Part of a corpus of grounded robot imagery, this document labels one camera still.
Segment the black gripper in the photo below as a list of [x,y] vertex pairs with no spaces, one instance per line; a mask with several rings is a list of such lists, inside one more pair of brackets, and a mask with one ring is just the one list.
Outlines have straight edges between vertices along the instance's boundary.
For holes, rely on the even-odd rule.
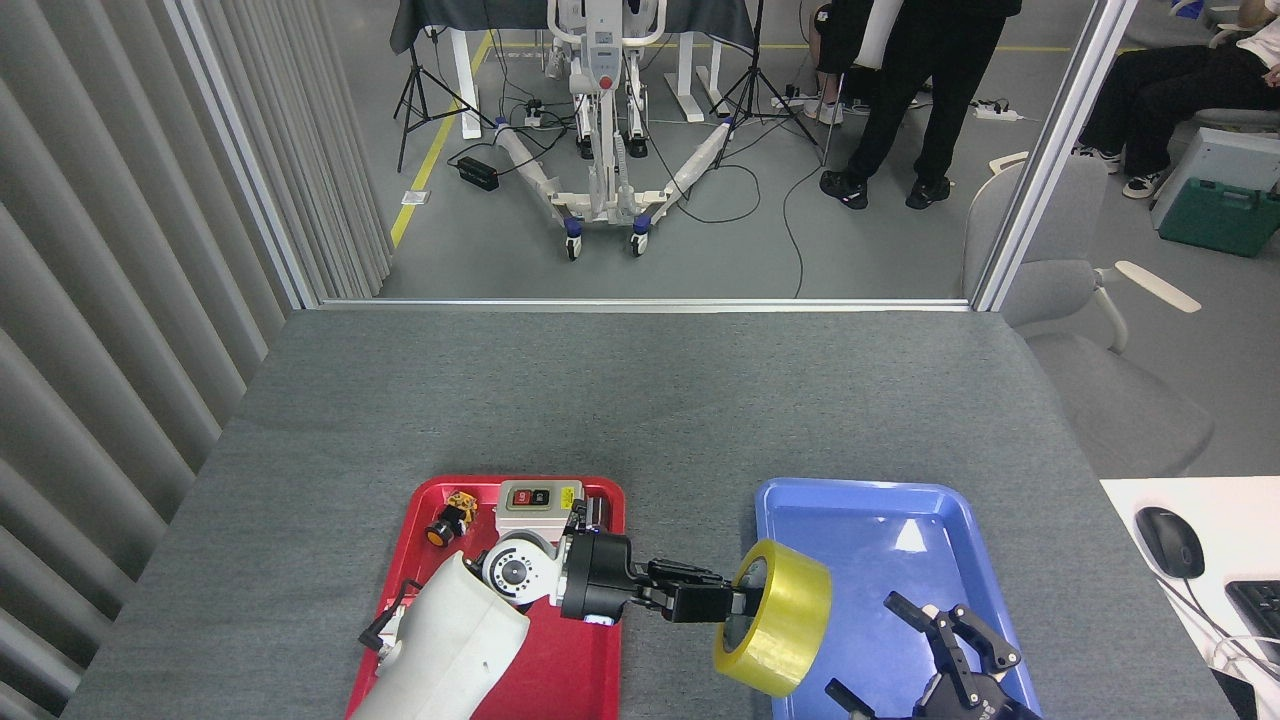
[[[584,623],[614,625],[625,606],[657,611],[669,623],[724,623],[746,615],[751,592],[707,568],[671,560],[631,564],[627,536],[567,533],[559,543],[559,614]],[[640,585],[655,585],[641,588]]]
[[[941,674],[931,679],[910,719],[1041,719],[996,682],[1021,662],[1021,651],[973,609],[959,603],[946,611],[927,610],[896,591],[886,597],[884,606],[925,637]],[[984,675],[975,676],[959,641],[978,652]],[[963,692],[956,685],[974,685],[974,689]],[[876,711],[840,679],[829,679],[826,693],[849,719],[877,719]]]

